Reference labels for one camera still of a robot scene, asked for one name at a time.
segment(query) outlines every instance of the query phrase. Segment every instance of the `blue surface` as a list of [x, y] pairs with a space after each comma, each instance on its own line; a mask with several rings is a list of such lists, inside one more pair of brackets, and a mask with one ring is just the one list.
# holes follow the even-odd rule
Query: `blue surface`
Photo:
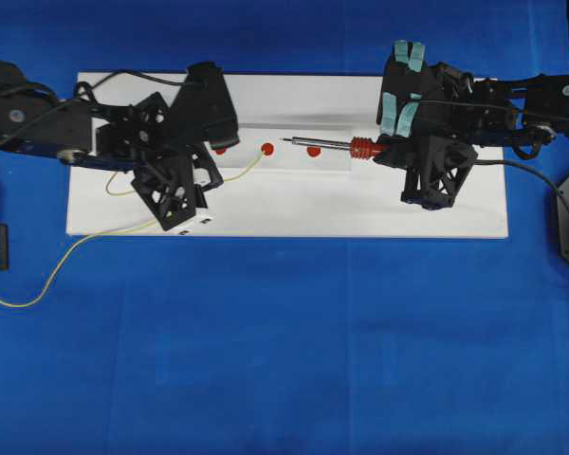
[[[0, 2], [0, 59], [64, 97], [81, 70], [208, 59], [379, 74], [396, 39], [484, 76], [569, 72], [554, 0]], [[533, 164], [562, 179], [569, 141]], [[0, 307], [0, 455], [569, 454], [569, 266], [547, 188], [506, 179], [504, 241], [87, 244], [39, 305]], [[67, 180], [0, 153], [5, 297], [72, 243]]]

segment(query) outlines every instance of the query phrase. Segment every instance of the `red dot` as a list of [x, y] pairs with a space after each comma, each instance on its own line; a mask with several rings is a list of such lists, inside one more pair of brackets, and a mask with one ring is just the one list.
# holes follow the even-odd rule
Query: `red dot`
[[269, 142], [266, 142], [264, 145], [262, 145], [262, 152], [265, 156], [270, 156], [274, 153], [274, 146]]
[[321, 148], [320, 147], [308, 147], [307, 148], [307, 154], [312, 156], [313, 158], [316, 158], [318, 155], [321, 154]]

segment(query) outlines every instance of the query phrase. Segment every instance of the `red screwdriver handle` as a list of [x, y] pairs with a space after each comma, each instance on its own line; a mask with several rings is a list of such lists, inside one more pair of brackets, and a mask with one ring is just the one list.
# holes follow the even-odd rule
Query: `red screwdriver handle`
[[386, 150], [386, 146], [375, 144], [366, 137], [355, 137], [350, 142], [350, 156], [358, 159], [369, 159]]

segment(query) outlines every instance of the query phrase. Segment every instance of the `yellow cable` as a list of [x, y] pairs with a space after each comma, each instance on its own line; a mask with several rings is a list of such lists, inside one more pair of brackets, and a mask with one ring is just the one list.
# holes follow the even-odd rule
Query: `yellow cable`
[[240, 177], [244, 177], [245, 175], [247, 175], [251, 171], [251, 169], [257, 166], [257, 164], [259, 164], [259, 162], [262, 160], [262, 156], [264, 156], [264, 153], [260, 152], [259, 155], [257, 155], [257, 157], [248, 165], [248, 167], [244, 171], [242, 171], [238, 175], [235, 175], [234, 177], [224, 178], [224, 182], [233, 182], [234, 180], [238, 180]]
[[110, 196], [126, 196], [128, 194], [133, 194], [135, 192], [135, 190], [131, 190], [131, 191], [125, 191], [125, 192], [112, 192], [110, 191], [110, 185], [112, 184], [112, 182], [114, 181], [114, 179], [116, 178], [116, 175], [118, 175], [118, 171], [114, 172], [112, 174], [112, 176], [107, 180], [107, 183], [105, 184], [105, 192], [107, 192]]
[[91, 234], [91, 235], [87, 235], [86, 237], [81, 238], [81, 240], [76, 242], [74, 245], [72, 245], [67, 250], [67, 252], [61, 258], [61, 260], [57, 263], [57, 265], [55, 266], [53, 271], [48, 276], [48, 280], [46, 280], [45, 286], [42, 288], [42, 291], [40, 292], [38, 297], [36, 297], [35, 299], [32, 299], [26, 303], [9, 303], [5, 300], [0, 299], [0, 305], [7, 306], [8, 308], [26, 308], [26, 307], [29, 307], [29, 306], [37, 303], [38, 301], [40, 301], [40, 299], [45, 296], [46, 291], [48, 290], [49, 286], [52, 284], [53, 280], [55, 280], [55, 276], [57, 275], [57, 273], [59, 272], [61, 267], [64, 265], [65, 261], [67, 261], [67, 258], [69, 258], [69, 256], [72, 254], [72, 252], [78, 246], [82, 245], [83, 243], [86, 243], [89, 240], [93, 240], [93, 239], [96, 239], [98, 237], [109, 237], [109, 236], [113, 236], [113, 235], [130, 234], [132, 232], [137, 232], [139, 230], [142, 230], [142, 229], [147, 228], [147, 227], [154, 225], [154, 224], [156, 224], [156, 221], [152, 220], [152, 221], [148, 221], [146, 223], [143, 223], [142, 225], [139, 225], [139, 226], [129, 227], [126, 229], [105, 230], [103, 232], [98, 232], [97, 234]]
[[[247, 168], [244, 171], [242, 171], [238, 175], [235, 175], [234, 177], [224, 178], [224, 182], [233, 182], [234, 180], [238, 180], [240, 177], [247, 175], [255, 166], [257, 166], [257, 164], [259, 164], [263, 156], [264, 156], [263, 153], [259, 153], [259, 155], [247, 166]], [[135, 193], [135, 190], [124, 191], [124, 192], [113, 192], [110, 190], [110, 185], [112, 184], [112, 182], [116, 178], [116, 175], [118, 174], [119, 174], [118, 171], [112, 173], [112, 176], [107, 180], [107, 183], [105, 184], [105, 192], [107, 192], [110, 196], [127, 196], [129, 194]]]

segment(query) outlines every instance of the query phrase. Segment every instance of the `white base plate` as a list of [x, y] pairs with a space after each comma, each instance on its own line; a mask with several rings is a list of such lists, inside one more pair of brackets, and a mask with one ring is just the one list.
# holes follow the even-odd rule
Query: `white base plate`
[[[96, 82], [105, 73], [81, 73]], [[181, 74], [155, 74], [182, 81]], [[350, 140], [378, 136], [376, 109], [381, 78], [357, 76], [227, 75], [238, 114], [241, 143], [213, 154], [224, 177], [241, 172], [264, 142], [275, 146], [243, 178], [206, 193], [213, 221], [190, 235], [258, 237], [507, 237], [502, 167], [475, 167], [452, 209], [427, 211], [400, 202], [405, 173], [346, 152], [323, 150], [311, 158], [280, 137]], [[97, 91], [106, 104], [136, 104], [159, 91], [171, 103], [177, 87], [133, 76], [118, 76]], [[94, 127], [102, 124], [94, 120]], [[477, 149], [484, 159], [502, 158], [502, 149]], [[152, 215], [136, 194], [109, 196], [111, 173], [72, 168], [67, 233], [90, 234], [126, 228]], [[132, 173], [119, 175], [112, 191], [127, 191]], [[173, 235], [156, 227], [141, 235]]]

